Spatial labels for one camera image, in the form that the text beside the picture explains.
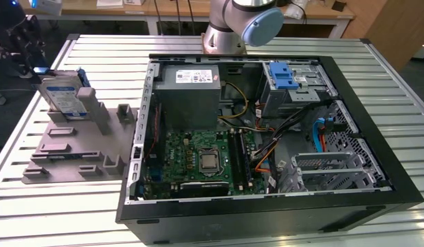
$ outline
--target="black cable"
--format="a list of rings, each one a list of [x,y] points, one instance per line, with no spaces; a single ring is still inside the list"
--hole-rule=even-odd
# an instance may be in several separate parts
[[[305,105],[297,112],[295,112],[281,123],[281,125],[276,128],[273,135],[271,137],[269,143],[256,152],[256,155],[263,153],[269,147],[277,142],[277,140],[283,137],[284,132],[293,127],[305,116],[305,112],[312,110],[316,107],[323,105],[330,105],[334,102],[332,99],[324,100],[322,102],[309,103]]]
[[[164,35],[164,28],[162,28],[162,18],[160,16],[158,6],[157,6],[157,0],[154,0],[156,10],[157,10],[157,16],[158,16],[158,25],[160,25],[160,34]]]
[[[178,6],[178,0],[176,0],[177,3],[177,15],[178,15],[178,35],[182,35],[182,21],[180,16],[180,6]]]
[[[297,5],[296,3],[293,3],[293,2],[291,2],[291,3],[292,3],[293,5],[296,5],[296,6],[303,10],[303,12],[304,12],[304,22],[303,22],[303,24],[308,24],[305,9],[304,9],[300,5]]]
[[[189,11],[190,11],[190,18],[192,18],[192,33],[196,35],[196,21],[193,20],[193,12],[192,12],[192,6],[190,6],[190,0],[188,0],[189,4]]]

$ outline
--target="white worktable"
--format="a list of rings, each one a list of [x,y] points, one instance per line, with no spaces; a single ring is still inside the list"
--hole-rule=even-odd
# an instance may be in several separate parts
[[[66,41],[53,68],[82,66],[107,107],[119,103],[140,107],[148,55],[201,52],[200,37],[82,35]],[[249,47],[248,53],[335,58],[424,196],[424,105],[374,47],[359,40],[279,38],[264,47]],[[121,181],[22,183],[49,123],[47,109],[37,93],[0,154],[0,246],[142,246],[128,228],[114,222]],[[350,232],[241,239],[201,246],[309,246],[315,242],[327,247],[424,246],[424,203],[376,218]]]

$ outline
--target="desk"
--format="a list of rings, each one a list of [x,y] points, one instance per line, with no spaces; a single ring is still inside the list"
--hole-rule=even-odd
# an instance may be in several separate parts
[[[162,21],[177,21],[176,1],[157,0]],[[83,20],[83,21],[146,21],[150,35],[158,35],[158,17],[154,0],[146,0],[141,6],[125,5],[119,9],[97,9],[97,0],[63,0],[62,16],[42,14],[30,7],[28,0],[22,0],[20,4],[27,14],[35,14],[41,20]],[[327,0],[327,5],[332,6],[334,0]],[[188,0],[180,0],[181,20],[190,22],[190,12]],[[209,22],[210,0],[192,0],[192,10],[196,22]],[[308,24],[334,25],[335,28],[330,38],[340,38],[355,14],[346,7],[343,12],[324,7],[320,1],[309,3],[307,6]],[[287,18],[285,24],[301,24],[303,20]]]
[[[150,53],[201,54],[201,38],[81,35],[66,41],[53,68],[86,69],[107,108],[119,103],[140,107]],[[276,38],[265,46],[248,47],[248,53],[335,58],[424,197],[424,103],[372,45],[360,40]],[[22,183],[47,128],[47,110],[49,104],[37,93],[0,154],[0,246],[145,247],[126,226],[115,223],[121,181]],[[348,232],[239,239],[201,246],[312,247],[315,242],[322,247],[423,247],[424,203]]]

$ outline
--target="red wire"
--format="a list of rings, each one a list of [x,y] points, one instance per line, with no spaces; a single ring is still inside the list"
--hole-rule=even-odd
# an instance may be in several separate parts
[[[154,141],[153,141],[153,145],[152,148],[148,152],[146,158],[149,158],[152,151],[154,149],[156,143],[157,143],[157,134],[158,134],[158,126],[157,126],[157,119],[158,119],[158,107],[156,107],[156,120],[154,120],[154,126],[156,126],[156,130],[154,130]]]
[[[324,152],[327,152],[327,144],[326,144],[326,136],[324,135],[319,135],[319,140],[322,143],[322,149]]]

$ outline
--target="wire bundle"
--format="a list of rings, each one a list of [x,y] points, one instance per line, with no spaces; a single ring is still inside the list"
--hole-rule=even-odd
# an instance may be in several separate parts
[[[281,125],[279,126],[279,128],[275,130],[273,135],[271,137],[269,143],[255,153],[255,156],[261,154],[263,152],[267,152],[260,163],[256,166],[256,171],[267,171],[265,169],[261,169],[261,165],[263,162],[265,161],[265,159],[268,159],[268,157],[272,155],[273,150],[279,144],[279,140],[281,139],[285,131],[295,126],[303,119],[305,113],[323,105],[328,105],[332,103],[332,99],[324,100],[322,102],[316,102],[316,103],[311,103],[308,104],[305,107],[303,107],[297,112],[295,112],[281,123]]]

